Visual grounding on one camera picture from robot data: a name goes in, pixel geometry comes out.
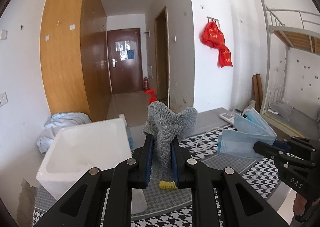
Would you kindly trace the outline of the person right hand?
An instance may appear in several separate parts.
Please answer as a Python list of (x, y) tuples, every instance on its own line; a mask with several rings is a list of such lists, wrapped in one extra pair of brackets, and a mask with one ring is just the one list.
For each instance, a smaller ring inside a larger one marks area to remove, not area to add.
[(302, 197), (299, 193), (296, 193), (296, 198), (294, 200), (293, 208), (292, 208), (293, 213), (296, 216), (304, 215), (306, 203), (307, 203), (307, 200), (304, 197)]

